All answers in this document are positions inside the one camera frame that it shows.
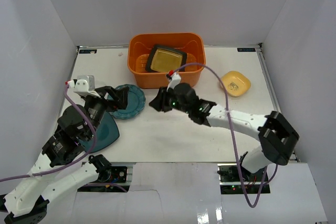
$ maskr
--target black label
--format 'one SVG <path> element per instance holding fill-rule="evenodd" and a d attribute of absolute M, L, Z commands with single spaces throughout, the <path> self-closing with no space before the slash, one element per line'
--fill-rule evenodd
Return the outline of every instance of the black label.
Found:
<path fill-rule="evenodd" d="M 238 52 L 255 52 L 255 48 L 248 48 L 248 47 L 238 47 Z"/>
<path fill-rule="evenodd" d="M 82 49 L 79 50 L 79 54 L 96 54 L 97 50 L 96 49 Z"/>

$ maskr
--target yellow bowl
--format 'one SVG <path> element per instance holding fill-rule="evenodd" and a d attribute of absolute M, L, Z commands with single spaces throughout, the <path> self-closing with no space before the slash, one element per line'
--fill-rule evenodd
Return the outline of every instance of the yellow bowl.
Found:
<path fill-rule="evenodd" d="M 239 97 L 251 87 L 251 82 L 238 71 L 230 71 L 222 77 L 222 82 L 227 93 L 233 97 Z"/>

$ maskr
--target white wall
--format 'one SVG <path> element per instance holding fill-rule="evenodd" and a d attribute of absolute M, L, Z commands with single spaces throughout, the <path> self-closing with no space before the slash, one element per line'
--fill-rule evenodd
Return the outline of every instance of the white wall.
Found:
<path fill-rule="evenodd" d="M 336 223 L 336 0 L 287 0 L 265 58 L 281 109 L 300 134 L 297 153 Z"/>
<path fill-rule="evenodd" d="M 51 0 L 75 45 L 193 31 L 206 44 L 263 42 L 286 0 Z"/>
<path fill-rule="evenodd" d="M 50 0 L 0 0 L 0 48 L 0 178 L 5 178 L 27 173 L 49 139 L 76 48 Z M 1 183 L 0 194 L 18 182 Z"/>

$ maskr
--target orange plastic container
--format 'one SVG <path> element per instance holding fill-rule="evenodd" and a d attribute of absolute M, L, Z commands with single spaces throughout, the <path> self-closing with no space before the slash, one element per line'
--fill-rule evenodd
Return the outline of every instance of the orange plastic container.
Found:
<path fill-rule="evenodd" d="M 148 73 L 145 70 L 148 56 L 155 44 L 173 47 L 187 53 L 187 63 L 198 62 L 205 65 L 204 45 L 201 37 L 193 33 L 140 34 L 131 39 L 127 65 L 134 74 L 137 85 L 142 89 L 157 89 L 167 86 L 165 73 Z M 188 66 L 179 72 L 182 82 L 195 86 L 203 67 Z"/>

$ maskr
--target wall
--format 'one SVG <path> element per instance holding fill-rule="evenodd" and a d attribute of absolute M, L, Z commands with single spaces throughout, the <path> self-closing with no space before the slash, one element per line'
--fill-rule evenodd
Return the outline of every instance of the wall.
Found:
<path fill-rule="evenodd" d="M 336 223 L 336 0 L 287 0 L 265 40 L 265 58 L 285 116 L 301 140 L 330 223 Z"/>
<path fill-rule="evenodd" d="M 206 44 L 263 42 L 286 0 L 51 0 L 75 45 L 193 31 Z"/>
<path fill-rule="evenodd" d="M 0 177 L 5 178 L 26 174 L 49 139 L 76 48 L 50 0 L 0 0 L 0 17 Z M 0 194 L 18 182 L 1 183 Z"/>

